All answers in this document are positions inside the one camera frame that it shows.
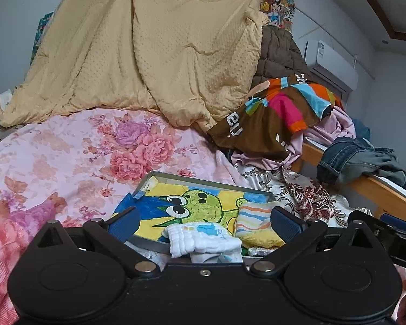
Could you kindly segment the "striped pastel towel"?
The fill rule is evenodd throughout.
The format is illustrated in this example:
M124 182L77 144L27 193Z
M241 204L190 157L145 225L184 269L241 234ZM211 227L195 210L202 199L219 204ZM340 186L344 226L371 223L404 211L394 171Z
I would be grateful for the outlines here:
M242 241L243 247L270 249L285 244L271 227L271 212L275 207L281 207L281 204L275 201L269 203L247 202L239 208L234 236Z

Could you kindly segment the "white quilted cloth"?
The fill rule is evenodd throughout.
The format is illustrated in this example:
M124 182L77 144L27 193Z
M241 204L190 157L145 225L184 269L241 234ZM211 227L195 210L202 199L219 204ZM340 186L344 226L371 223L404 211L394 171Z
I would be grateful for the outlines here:
M169 225L162 232L169 239L172 258L189 256L192 263L242 263L242 241L214 222Z

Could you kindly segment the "ornate cream maroon cover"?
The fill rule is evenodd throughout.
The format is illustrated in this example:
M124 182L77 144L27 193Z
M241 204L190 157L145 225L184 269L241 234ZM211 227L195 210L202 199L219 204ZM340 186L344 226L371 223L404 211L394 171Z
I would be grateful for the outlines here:
M285 210L304 221L319 219L330 227L345 228L348 216L356 210L341 194L292 170L267 171L239 162L234 167L250 187L270 192Z

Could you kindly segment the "frog cartoon towel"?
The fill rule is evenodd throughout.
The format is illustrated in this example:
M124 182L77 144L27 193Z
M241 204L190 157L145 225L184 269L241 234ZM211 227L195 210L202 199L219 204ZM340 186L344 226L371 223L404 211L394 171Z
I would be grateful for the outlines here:
M166 242L162 232L172 224L214 222L233 234L239 208L244 203L267 201L263 194L157 182L144 193L127 194L114 213L135 207L140 222L134 234Z

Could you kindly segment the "blue denim jeans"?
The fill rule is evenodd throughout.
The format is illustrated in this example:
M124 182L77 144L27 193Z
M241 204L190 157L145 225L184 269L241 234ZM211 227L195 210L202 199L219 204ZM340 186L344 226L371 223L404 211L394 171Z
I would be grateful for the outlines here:
M362 175L386 178L406 190L406 169L394 150L375 147L366 139L336 138L317 165L317 179L328 185L347 184Z

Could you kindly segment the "pink floral bed sheet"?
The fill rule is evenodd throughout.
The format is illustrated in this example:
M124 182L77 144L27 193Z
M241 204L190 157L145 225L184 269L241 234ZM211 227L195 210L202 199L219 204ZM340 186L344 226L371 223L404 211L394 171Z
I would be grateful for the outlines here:
M196 129L151 112L85 110L26 125L0 142L0 324L16 320L8 276L40 228L51 219L77 227L109 217L153 170L245 185Z

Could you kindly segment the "pink satin garment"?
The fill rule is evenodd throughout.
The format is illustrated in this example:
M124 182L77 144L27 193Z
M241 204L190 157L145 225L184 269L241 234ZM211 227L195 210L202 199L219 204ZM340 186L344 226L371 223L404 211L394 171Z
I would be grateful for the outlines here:
M231 161L233 164L251 165L261 170L274 171L280 167L289 167L300 158L304 138L328 147L338 137L355 139L356 129L348 114L343 109L335 106L331 114L323 118L317 125L293 135L289 145L285 147L287 157L284 160L272 160L267 155L253 157L235 152L231 156Z

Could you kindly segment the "brown colourful striped garment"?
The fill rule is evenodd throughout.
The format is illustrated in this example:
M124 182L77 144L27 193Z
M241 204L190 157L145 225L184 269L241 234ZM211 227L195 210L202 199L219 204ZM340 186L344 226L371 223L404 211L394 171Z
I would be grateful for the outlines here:
M294 73L258 84L208 135L222 149L280 161L288 157L295 135L319 124L336 106L343 104L331 90Z

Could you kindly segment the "white air conditioner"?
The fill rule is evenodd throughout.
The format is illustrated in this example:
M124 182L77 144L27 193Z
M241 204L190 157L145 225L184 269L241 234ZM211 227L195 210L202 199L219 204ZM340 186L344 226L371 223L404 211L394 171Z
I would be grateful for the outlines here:
M357 89L359 76L353 66L322 40L306 42L304 60L315 75L342 92Z

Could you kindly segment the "brown quilted jacket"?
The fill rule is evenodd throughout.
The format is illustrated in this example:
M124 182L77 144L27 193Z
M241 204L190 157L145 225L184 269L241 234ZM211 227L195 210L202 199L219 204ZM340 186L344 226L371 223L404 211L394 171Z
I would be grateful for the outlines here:
M268 79L300 73L312 80L312 74L291 33L273 25L265 25L260 58L251 88Z

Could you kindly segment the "yellow quilt blanket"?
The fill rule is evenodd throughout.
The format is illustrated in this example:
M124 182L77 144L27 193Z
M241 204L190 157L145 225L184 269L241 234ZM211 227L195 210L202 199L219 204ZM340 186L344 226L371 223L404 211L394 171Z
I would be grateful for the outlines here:
M84 109L157 110L208 130L257 70L262 0L62 0L0 124Z

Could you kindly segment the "teal patterned fabric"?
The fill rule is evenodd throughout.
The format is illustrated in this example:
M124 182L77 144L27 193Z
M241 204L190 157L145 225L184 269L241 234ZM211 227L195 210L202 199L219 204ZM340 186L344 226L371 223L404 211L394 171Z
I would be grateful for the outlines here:
M33 44L33 48L32 48L30 64L32 64L32 62L34 61L36 53L37 53L37 51L39 49L39 46L41 44L43 35L46 32L49 23L53 19L53 16L54 16L54 12L49 12L49 13L45 14L39 20L38 27L36 29L35 38L34 38L34 44Z

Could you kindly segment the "colourful cartoon poster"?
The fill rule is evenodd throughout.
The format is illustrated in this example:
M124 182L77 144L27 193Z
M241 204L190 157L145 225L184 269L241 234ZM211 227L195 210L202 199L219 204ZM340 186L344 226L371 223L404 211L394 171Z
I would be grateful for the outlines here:
M268 16L269 24L292 32L296 4L294 0L262 0L260 11Z

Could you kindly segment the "wooden bed frame rail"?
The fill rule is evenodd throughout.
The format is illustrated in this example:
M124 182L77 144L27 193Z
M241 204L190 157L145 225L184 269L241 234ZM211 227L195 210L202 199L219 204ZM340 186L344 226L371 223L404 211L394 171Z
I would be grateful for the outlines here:
M304 162L317 166L323 155L323 146L313 141L302 145L301 156L291 166L292 171L301 172ZM364 176L348 184L356 193L367 198L377 206L377 215L389 213L406 221L406 190L390 180L375 175Z

